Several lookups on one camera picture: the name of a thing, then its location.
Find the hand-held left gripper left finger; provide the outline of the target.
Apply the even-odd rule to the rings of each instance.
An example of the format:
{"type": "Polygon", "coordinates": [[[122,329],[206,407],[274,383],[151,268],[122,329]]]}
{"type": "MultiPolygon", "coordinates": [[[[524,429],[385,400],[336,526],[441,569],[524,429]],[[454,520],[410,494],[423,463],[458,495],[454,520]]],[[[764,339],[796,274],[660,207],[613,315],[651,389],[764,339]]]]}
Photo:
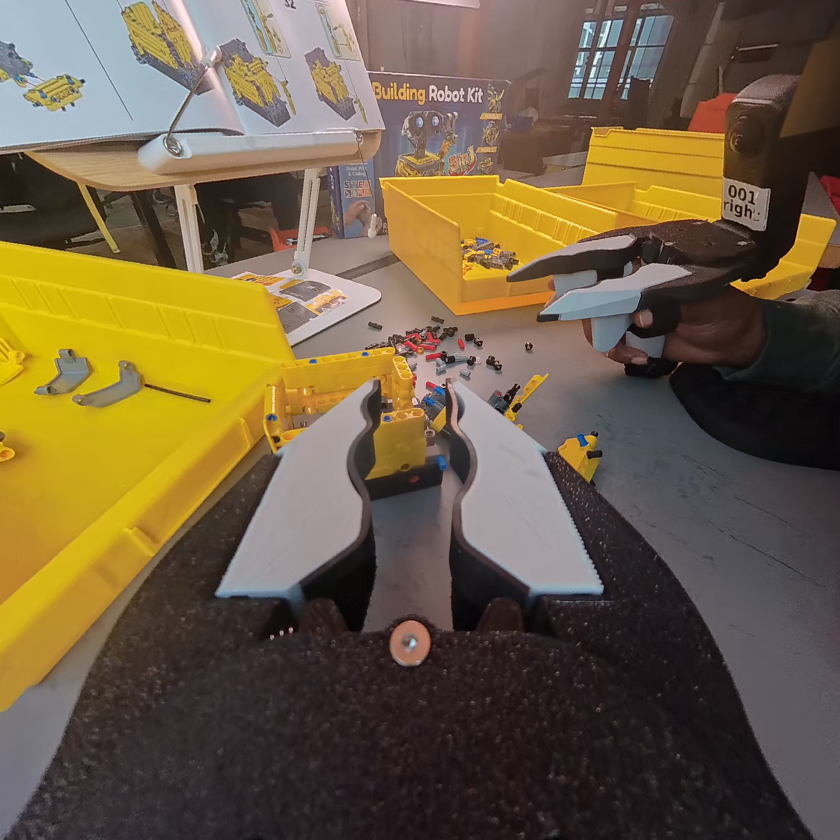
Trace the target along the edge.
{"type": "Polygon", "coordinates": [[[376,561],[365,480],[381,418],[382,387],[369,380],[280,451],[216,597],[370,596],[376,561]]]}

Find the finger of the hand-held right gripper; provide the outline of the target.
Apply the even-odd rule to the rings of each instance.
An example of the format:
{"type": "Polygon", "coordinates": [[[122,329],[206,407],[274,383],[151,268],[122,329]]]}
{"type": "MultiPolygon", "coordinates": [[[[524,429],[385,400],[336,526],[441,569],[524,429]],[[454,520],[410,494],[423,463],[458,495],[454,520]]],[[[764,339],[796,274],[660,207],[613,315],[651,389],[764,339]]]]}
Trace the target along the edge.
{"type": "Polygon", "coordinates": [[[568,245],[516,268],[507,282],[523,282],[549,276],[571,276],[594,271],[596,280],[625,277],[641,255],[642,239],[635,235],[608,235],[568,245]]]}
{"type": "Polygon", "coordinates": [[[672,280],[688,277],[682,266],[642,265],[631,271],[626,264],[617,278],[599,280],[595,269],[554,275],[554,297],[537,316],[538,322],[581,320],[632,314],[642,293],[672,280]]]}

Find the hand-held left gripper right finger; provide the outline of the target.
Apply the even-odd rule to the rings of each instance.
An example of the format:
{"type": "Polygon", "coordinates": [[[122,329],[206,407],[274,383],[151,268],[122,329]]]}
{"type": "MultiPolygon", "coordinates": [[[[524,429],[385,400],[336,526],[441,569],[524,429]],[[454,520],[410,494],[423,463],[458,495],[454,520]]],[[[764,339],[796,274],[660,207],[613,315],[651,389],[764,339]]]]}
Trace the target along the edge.
{"type": "Polygon", "coordinates": [[[457,545],[514,595],[602,596],[604,585],[548,451],[461,383],[447,383],[449,464],[461,483],[457,545]]]}

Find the yellow lego panel with pins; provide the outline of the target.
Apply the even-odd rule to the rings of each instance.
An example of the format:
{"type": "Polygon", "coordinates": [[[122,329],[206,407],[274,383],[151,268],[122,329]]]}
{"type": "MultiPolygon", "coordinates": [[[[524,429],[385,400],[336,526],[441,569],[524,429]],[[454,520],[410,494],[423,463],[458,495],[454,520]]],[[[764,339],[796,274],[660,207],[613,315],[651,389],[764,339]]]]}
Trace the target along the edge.
{"type": "Polygon", "coordinates": [[[601,463],[603,452],[595,430],[588,434],[577,434],[567,438],[558,447],[558,454],[585,481],[592,482],[595,471],[601,463]]]}

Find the lego axle and gear assembly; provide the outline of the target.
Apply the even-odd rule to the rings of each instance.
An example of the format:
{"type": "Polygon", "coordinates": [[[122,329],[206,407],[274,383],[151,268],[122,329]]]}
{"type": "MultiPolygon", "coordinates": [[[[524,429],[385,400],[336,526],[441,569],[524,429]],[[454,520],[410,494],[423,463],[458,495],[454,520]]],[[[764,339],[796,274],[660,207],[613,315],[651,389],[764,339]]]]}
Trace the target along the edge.
{"type": "MultiPolygon", "coordinates": [[[[497,410],[508,420],[522,426],[518,422],[518,415],[526,401],[535,393],[540,386],[549,379],[550,374],[535,374],[524,385],[515,383],[507,390],[494,388],[487,399],[483,400],[490,407],[497,410]]],[[[447,408],[445,404],[445,386],[442,384],[426,383],[427,392],[419,402],[419,407],[426,415],[427,426],[435,434],[446,434],[447,408]]]]}

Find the yellow lego robot body model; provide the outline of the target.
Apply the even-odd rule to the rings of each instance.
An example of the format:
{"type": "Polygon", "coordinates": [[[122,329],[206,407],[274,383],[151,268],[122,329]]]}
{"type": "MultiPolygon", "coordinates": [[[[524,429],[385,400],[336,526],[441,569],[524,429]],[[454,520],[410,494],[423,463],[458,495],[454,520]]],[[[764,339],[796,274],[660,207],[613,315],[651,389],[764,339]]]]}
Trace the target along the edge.
{"type": "Polygon", "coordinates": [[[264,393],[263,428],[277,454],[362,384],[381,385],[381,422],[374,431],[374,467],[366,478],[373,500],[439,486],[446,463],[432,448],[427,416],[415,398],[415,375],[393,348],[294,360],[264,393]]]}

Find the pile of small lego pins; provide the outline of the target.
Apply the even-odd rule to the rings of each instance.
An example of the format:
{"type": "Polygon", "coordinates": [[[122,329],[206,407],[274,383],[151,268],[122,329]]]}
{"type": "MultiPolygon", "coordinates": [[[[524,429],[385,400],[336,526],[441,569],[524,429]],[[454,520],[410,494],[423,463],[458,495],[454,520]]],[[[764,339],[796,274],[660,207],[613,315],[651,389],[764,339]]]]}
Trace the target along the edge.
{"type": "Polygon", "coordinates": [[[382,332],[378,339],[367,343],[363,353],[391,350],[401,355],[414,370],[416,362],[425,361],[434,367],[440,378],[454,376],[469,381],[473,373],[485,365],[490,372],[501,373],[503,363],[499,355],[488,353],[487,338],[459,328],[453,322],[432,317],[419,328],[386,332],[382,324],[368,322],[372,332],[382,332]]]}

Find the lego instruction booklet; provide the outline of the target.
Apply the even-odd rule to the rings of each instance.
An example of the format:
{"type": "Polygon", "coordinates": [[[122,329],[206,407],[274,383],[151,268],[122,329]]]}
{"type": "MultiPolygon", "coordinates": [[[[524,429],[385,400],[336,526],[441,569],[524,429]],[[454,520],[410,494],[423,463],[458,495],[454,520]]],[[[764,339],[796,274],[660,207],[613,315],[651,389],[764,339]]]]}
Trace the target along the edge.
{"type": "Polygon", "coordinates": [[[345,2],[2,2],[1,41],[2,152],[385,129],[345,2]]]}

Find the person's right forearm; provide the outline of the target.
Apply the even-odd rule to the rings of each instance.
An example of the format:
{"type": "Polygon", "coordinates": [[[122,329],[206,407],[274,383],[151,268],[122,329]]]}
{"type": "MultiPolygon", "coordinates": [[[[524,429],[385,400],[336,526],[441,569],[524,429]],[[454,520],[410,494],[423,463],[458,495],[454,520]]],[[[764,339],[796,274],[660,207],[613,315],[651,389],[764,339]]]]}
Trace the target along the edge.
{"type": "Polygon", "coordinates": [[[766,340],[745,369],[717,365],[728,382],[757,382],[839,396],[839,290],[793,301],[761,300],[766,340]]]}

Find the heap of mixed lego parts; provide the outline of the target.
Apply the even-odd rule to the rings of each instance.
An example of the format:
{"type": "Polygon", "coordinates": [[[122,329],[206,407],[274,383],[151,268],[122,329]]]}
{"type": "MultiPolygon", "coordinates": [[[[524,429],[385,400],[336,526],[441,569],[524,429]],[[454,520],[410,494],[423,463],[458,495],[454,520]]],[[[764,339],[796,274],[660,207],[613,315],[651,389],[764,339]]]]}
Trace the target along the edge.
{"type": "Polygon", "coordinates": [[[460,240],[460,247],[464,275],[477,266],[487,270],[510,272],[521,264],[514,250],[502,248],[490,238],[463,238],[460,240]]]}

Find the blue lego set box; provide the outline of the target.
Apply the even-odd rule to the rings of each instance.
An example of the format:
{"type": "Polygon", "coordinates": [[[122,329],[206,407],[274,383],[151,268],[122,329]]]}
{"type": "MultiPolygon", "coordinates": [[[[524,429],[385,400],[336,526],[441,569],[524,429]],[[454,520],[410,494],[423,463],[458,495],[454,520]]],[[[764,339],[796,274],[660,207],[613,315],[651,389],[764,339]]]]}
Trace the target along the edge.
{"type": "Polygon", "coordinates": [[[328,171],[337,238],[385,227],[382,180],[493,175],[509,80],[369,73],[385,131],[374,158],[328,171]]]}

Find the person's right hand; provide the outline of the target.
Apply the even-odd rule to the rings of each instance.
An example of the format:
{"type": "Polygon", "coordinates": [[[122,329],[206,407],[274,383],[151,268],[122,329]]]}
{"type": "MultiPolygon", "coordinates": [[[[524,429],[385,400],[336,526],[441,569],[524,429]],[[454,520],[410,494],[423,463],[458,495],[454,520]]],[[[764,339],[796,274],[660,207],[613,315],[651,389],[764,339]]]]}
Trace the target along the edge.
{"type": "Polygon", "coordinates": [[[731,287],[713,298],[684,302],[659,357],[678,364],[749,368],[767,340],[763,305],[762,299],[731,287]]]}

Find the orange plastic object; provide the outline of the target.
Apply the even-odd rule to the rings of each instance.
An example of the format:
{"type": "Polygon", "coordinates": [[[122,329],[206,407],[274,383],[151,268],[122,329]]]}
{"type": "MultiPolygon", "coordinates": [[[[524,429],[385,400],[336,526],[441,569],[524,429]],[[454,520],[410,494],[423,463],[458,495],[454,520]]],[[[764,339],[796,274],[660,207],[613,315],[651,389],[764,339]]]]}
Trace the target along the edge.
{"type": "Polygon", "coordinates": [[[687,130],[695,133],[725,133],[727,111],[736,97],[736,93],[723,92],[712,99],[699,101],[687,130]]]}

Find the yellow plastic bin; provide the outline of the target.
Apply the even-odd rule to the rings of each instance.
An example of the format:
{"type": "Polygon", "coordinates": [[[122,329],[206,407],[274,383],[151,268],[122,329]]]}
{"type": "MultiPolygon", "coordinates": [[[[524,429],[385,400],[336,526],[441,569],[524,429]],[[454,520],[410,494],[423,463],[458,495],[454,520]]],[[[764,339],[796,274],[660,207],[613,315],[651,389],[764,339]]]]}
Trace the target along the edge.
{"type": "Polygon", "coordinates": [[[293,360],[267,289],[2,243],[2,338],[26,353],[2,386],[5,710],[44,678],[263,435],[266,385],[293,360]],[[36,395],[72,349],[92,373],[36,395]],[[147,390],[104,408],[76,394],[119,379],[147,390]]]}
{"type": "Polygon", "coordinates": [[[582,183],[622,182],[721,196],[722,133],[596,127],[582,183]]]}
{"type": "Polygon", "coordinates": [[[614,228],[720,216],[721,199],[634,182],[541,188],[495,175],[381,180],[392,252],[458,316],[548,300],[546,278],[465,268],[461,243],[483,237],[521,264],[614,228]]]}

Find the sticker sheet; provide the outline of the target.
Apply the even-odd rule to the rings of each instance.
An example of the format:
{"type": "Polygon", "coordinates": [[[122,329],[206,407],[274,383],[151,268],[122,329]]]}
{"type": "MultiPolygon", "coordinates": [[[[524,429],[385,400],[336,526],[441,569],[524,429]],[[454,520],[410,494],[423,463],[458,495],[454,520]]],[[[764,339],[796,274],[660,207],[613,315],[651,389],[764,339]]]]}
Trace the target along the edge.
{"type": "Polygon", "coordinates": [[[349,302],[343,291],[319,280],[266,276],[253,272],[245,272],[235,278],[268,290],[272,306],[286,334],[305,327],[333,310],[343,308],[349,302]]]}

